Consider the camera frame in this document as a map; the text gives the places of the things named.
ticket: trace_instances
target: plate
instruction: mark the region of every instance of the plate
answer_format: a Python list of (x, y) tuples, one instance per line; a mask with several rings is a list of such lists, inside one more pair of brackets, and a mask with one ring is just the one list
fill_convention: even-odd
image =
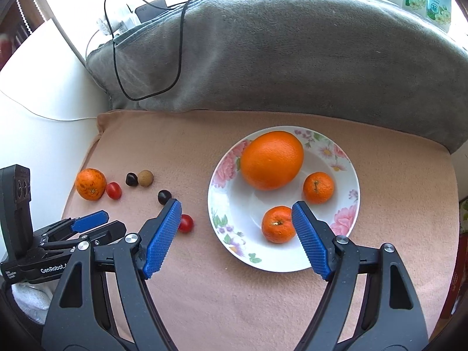
[[(304, 147), (304, 162), (289, 184), (273, 191), (251, 187), (239, 171), (240, 156), (247, 145), (262, 134), (283, 130), (296, 136)], [(298, 236), (285, 244), (273, 244), (261, 233), (261, 220), (275, 206), (292, 207), (302, 196), (308, 175), (325, 172), (335, 183), (331, 199), (309, 204), (319, 220), (336, 235), (349, 236), (359, 211), (359, 182), (356, 171), (341, 148), (321, 133), (295, 126), (259, 130), (240, 140), (216, 166), (208, 188), (208, 213), (221, 243), (239, 260), (271, 272), (301, 271), (310, 267)]]

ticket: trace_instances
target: red cherry tomato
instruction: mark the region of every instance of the red cherry tomato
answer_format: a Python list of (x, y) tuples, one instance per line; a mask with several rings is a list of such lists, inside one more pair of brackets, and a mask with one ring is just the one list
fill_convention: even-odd
[(182, 214), (179, 224), (179, 232), (187, 233), (193, 229), (193, 219), (186, 214)]
[(109, 196), (109, 198), (114, 199), (116, 201), (122, 196), (122, 189), (120, 188), (117, 182), (111, 182), (108, 183), (108, 185), (106, 186), (106, 193)]

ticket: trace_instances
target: orange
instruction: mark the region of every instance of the orange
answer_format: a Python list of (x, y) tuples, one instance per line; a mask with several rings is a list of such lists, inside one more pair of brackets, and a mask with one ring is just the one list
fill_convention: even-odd
[(310, 203), (320, 204), (331, 198), (335, 184), (327, 173), (317, 172), (306, 178), (302, 190)]
[(304, 148), (296, 136), (276, 130), (253, 140), (240, 157), (240, 172), (258, 190), (274, 190), (289, 182), (304, 161)]
[(81, 170), (75, 179), (78, 194), (87, 201), (97, 201), (106, 190), (106, 177), (99, 170)]
[(296, 234), (291, 221), (291, 209), (277, 206), (266, 211), (261, 221), (261, 231), (266, 240), (272, 243), (282, 244), (291, 240)]

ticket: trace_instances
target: beige fabric surface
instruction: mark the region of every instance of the beige fabric surface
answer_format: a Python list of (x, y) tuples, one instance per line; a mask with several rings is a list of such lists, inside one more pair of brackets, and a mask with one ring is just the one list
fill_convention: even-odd
[[(101, 170), (123, 188), (119, 201), (97, 202), (72, 191), (64, 217), (100, 209), (138, 231), (156, 216), (159, 190), (182, 202), (195, 229), (177, 234), (162, 269), (148, 287), (179, 350), (293, 350), (308, 326), (326, 283), (312, 269), (271, 273), (233, 257), (208, 218), (211, 174), (224, 153), (256, 130), (298, 125), (323, 133), (350, 157), (361, 206), (350, 238), (359, 245), (393, 243), (434, 328), (452, 277), (458, 244), (458, 198), (448, 151), (430, 140), (388, 129), (319, 116), (210, 112), (114, 111), (98, 117), (100, 138), (84, 166)], [(149, 188), (125, 185), (128, 172), (149, 169)], [(352, 335), (365, 279), (360, 276), (342, 338)], [(111, 300), (121, 335), (128, 327), (115, 283)]]

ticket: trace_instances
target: floral plate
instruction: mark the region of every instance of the floral plate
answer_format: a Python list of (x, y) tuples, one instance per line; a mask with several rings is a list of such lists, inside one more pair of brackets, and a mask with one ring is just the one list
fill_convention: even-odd
[[(294, 134), (304, 146), (304, 163), (286, 186), (273, 191), (251, 187), (239, 171), (240, 156), (260, 135), (283, 130)], [(303, 200), (302, 185), (309, 174), (325, 172), (335, 182), (335, 192), (323, 204), (310, 204), (319, 220), (336, 235), (351, 233), (359, 211), (359, 183), (354, 167), (341, 148), (313, 130), (282, 126), (248, 135), (235, 144), (214, 170), (208, 189), (208, 212), (216, 235), (224, 246), (246, 264), (264, 271), (293, 272), (310, 267), (297, 235), (285, 244), (268, 242), (261, 233), (261, 220), (275, 206), (292, 207)]]

